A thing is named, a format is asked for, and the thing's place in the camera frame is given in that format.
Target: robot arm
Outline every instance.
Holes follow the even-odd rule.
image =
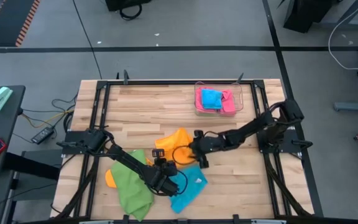
[[[280,117],[274,118],[272,112],[279,108]],[[293,100],[285,100],[275,103],[268,111],[263,112],[258,118],[247,123],[239,129],[232,129],[216,133],[216,137],[205,136],[201,130],[195,131],[195,138],[189,145],[195,159],[201,168],[209,167],[205,154],[216,151],[228,151],[237,149],[249,136],[264,131],[265,143],[270,145],[279,144],[288,127],[300,123],[304,116]]]
[[[106,140],[112,143],[107,153],[101,153]],[[155,195],[173,196],[178,194],[178,186],[168,177],[177,174],[177,168],[173,161],[167,161],[163,158],[164,151],[159,149],[153,150],[155,157],[154,165],[148,166],[123,151],[120,146],[114,142],[114,136],[103,129],[87,129],[83,137],[78,142],[58,142],[61,147],[79,147],[84,149],[85,153],[94,157],[109,157],[118,161],[126,167],[139,174],[145,185]]]

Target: wooden table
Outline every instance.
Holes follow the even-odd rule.
[[[285,99],[279,79],[264,82],[270,105]],[[81,82],[71,124],[74,131],[85,130],[90,125],[96,83],[97,80]],[[100,102],[103,102],[103,91]],[[195,129],[220,132],[240,128],[253,120],[255,111],[249,86],[242,87],[242,95],[244,109],[235,117],[206,117],[195,115],[194,85],[114,85],[109,93],[106,129],[126,151],[144,149],[146,156],[152,159],[154,141],[171,135],[180,127],[189,133]],[[289,154],[280,157],[288,189],[305,210],[313,213],[301,161]],[[240,218],[273,218],[264,160],[255,135],[247,138],[239,149],[211,153],[207,158],[210,167],[203,169],[203,173],[208,185],[191,205],[176,214],[170,208],[168,197],[155,196],[145,219],[232,219],[233,214],[239,214]],[[83,156],[77,155],[61,171],[53,202],[57,210],[62,210],[77,190],[82,162]],[[105,172],[114,163],[110,158],[100,159],[92,219],[121,220],[125,215],[117,190],[107,187],[104,180]],[[276,191],[280,213],[284,214],[278,187]],[[87,194],[84,193],[80,215],[85,214]]]

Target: table leg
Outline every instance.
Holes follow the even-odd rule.
[[[51,180],[59,179],[60,169],[57,167],[26,159],[10,152],[7,152],[5,156],[4,169],[45,177]]]

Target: gray floor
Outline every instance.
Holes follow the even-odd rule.
[[[277,9],[280,0],[268,2],[281,46],[327,46],[331,29],[314,25],[307,34],[286,30],[286,3]],[[324,20],[338,19],[352,2],[335,6]],[[103,0],[76,4],[95,47],[273,45],[259,0],[154,0],[144,6],[140,19],[130,22],[108,12]],[[339,30],[333,45],[358,45],[358,30]],[[41,1],[22,47],[88,47],[72,1]],[[343,64],[358,66],[357,52],[335,55]],[[358,218],[358,142],[352,140],[358,133],[358,113],[333,110],[335,101],[358,101],[358,77],[343,70],[328,52],[283,56],[295,99],[306,116],[305,136],[314,142],[311,162],[324,215]],[[237,78],[242,72],[244,78],[281,78],[275,52],[98,52],[96,58],[103,78],[115,78],[124,69],[131,78]],[[0,85],[25,85],[22,107],[27,109],[52,109],[54,98],[75,95],[80,80],[97,78],[92,53],[0,54]],[[19,118],[14,131],[29,139],[38,130]],[[9,150],[55,149],[55,141],[64,138],[62,127],[58,132],[56,139],[39,146],[13,137]],[[50,202],[21,202],[15,219],[44,220]]]

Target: black cable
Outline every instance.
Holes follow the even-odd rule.
[[[55,132],[55,136],[54,136],[52,139],[55,139],[55,138],[57,137],[57,130],[56,130],[55,126],[53,126],[53,125],[51,125],[50,123],[48,123],[48,122],[46,122],[46,121],[43,121],[43,120],[41,120],[41,119],[31,118],[31,117],[27,116],[26,114],[24,114],[24,116],[26,116],[27,118],[29,118],[29,119],[31,119],[31,120],[33,120],[33,121],[39,121],[39,122],[42,122],[42,123],[45,123],[45,124],[49,125],[49,126],[53,129],[53,131]]]
[[[295,157],[295,158],[297,158],[297,159],[302,160],[302,157],[298,156],[298,155],[295,154],[295,153],[290,153],[290,155],[293,156],[293,157]]]
[[[74,106],[75,106],[75,104],[69,106],[65,111],[68,111],[68,110],[72,109]],[[63,118],[66,118],[66,117],[68,116],[68,114],[71,114],[71,116],[72,116],[72,115],[74,114],[74,111],[69,112],[69,113],[67,113],[67,114],[63,114],[63,116],[61,116],[61,117],[56,121],[56,123],[53,125],[53,127],[55,127]]]
[[[196,160],[193,160],[193,161],[188,162],[188,163],[181,163],[181,162],[178,162],[178,161],[175,159],[175,156],[174,156],[174,155],[175,155],[176,150],[179,149],[179,148],[182,148],[182,147],[189,147],[189,145],[176,147],[176,148],[172,151],[172,160],[173,160],[174,162],[176,162],[177,164],[182,165],[182,166],[187,166],[187,165],[190,165],[190,164],[196,162]]]
[[[181,174],[185,177],[185,179],[186,179],[185,188],[184,188],[180,193],[178,193],[178,194],[183,194],[183,193],[185,192],[186,188],[187,188],[188,179],[187,179],[187,176],[186,176],[182,171],[180,171],[180,170],[177,170],[177,171],[178,171],[179,173],[181,173]]]
[[[219,135],[218,133],[216,133],[216,132],[213,132],[213,131],[207,131],[207,132],[205,132],[204,133],[204,137],[207,135],[207,134],[209,134],[209,133],[212,133],[212,134],[215,134],[215,135]]]
[[[58,211],[56,208],[54,208],[53,207],[53,202],[49,205],[49,207],[53,210],[53,211],[55,211],[55,212],[57,212],[57,213],[61,213],[60,211]]]
[[[29,189],[29,190],[23,191],[22,193],[15,194],[15,195],[13,195],[13,196],[7,198],[7,199],[4,199],[4,200],[0,201],[0,203],[6,202],[6,201],[8,201],[9,199],[12,199],[12,198],[14,198],[14,197],[16,197],[16,196],[19,196],[19,195],[22,195],[22,194],[24,194],[24,193],[30,192],[30,191],[32,191],[32,190],[44,189],[44,188],[46,188],[46,187],[50,187],[50,186],[53,186],[53,185],[56,185],[56,184],[48,184],[48,185],[45,185],[45,186],[42,186],[42,187],[35,187],[35,188],[33,188],[33,189]]]
[[[34,144],[34,142],[29,141],[29,140],[27,140],[27,139],[23,138],[22,136],[20,136],[20,135],[18,135],[18,134],[15,134],[15,133],[12,133],[12,134],[13,134],[14,136],[16,136],[16,137],[19,137],[19,138],[21,138],[21,139],[25,140],[26,142],[28,142],[28,143],[30,143],[30,144]]]
[[[73,119],[74,112],[69,112],[66,114],[65,119],[63,120],[63,129],[67,133],[68,126],[71,123],[71,120]]]
[[[75,11],[77,12],[78,18],[80,19],[80,23],[81,23],[82,29],[84,30],[86,39],[88,40],[88,43],[89,43],[89,45],[91,46],[93,58],[94,58],[94,61],[96,62],[96,66],[97,66],[97,68],[98,68],[98,72],[99,72],[100,79],[102,80],[103,78],[102,78],[102,73],[100,72],[98,59],[96,59],[96,56],[95,56],[95,54],[94,54],[94,48],[93,48],[93,46],[92,46],[92,44],[91,44],[91,41],[90,41],[90,38],[88,37],[88,34],[86,33],[84,24],[82,23],[82,19],[81,19],[80,13],[78,12],[77,5],[75,4],[75,0],[73,0],[73,4],[74,4],[74,7],[75,7]]]
[[[62,170],[62,168],[67,164],[68,161],[72,160],[74,157],[76,156],[76,154],[72,155],[70,158],[68,158],[63,164],[62,166],[60,167],[60,170]],[[58,211],[56,208],[53,207],[53,202],[50,204],[50,208],[57,212],[57,213],[61,213],[60,211]]]
[[[126,21],[131,21],[131,20],[133,20],[133,19],[136,19],[138,16],[140,16],[140,14],[142,13],[142,10],[143,10],[141,4],[139,4],[138,7],[139,7],[139,10],[138,10],[137,13],[136,13],[135,15],[133,15],[133,16],[128,16],[127,14],[125,14],[125,13],[122,11],[123,9],[120,9],[120,10],[119,10],[119,15],[121,16],[122,19],[124,19],[124,20],[126,20]]]
[[[34,112],[34,113],[61,113],[61,111],[37,111],[37,110],[28,110],[28,109],[23,109],[23,110],[28,112]]]

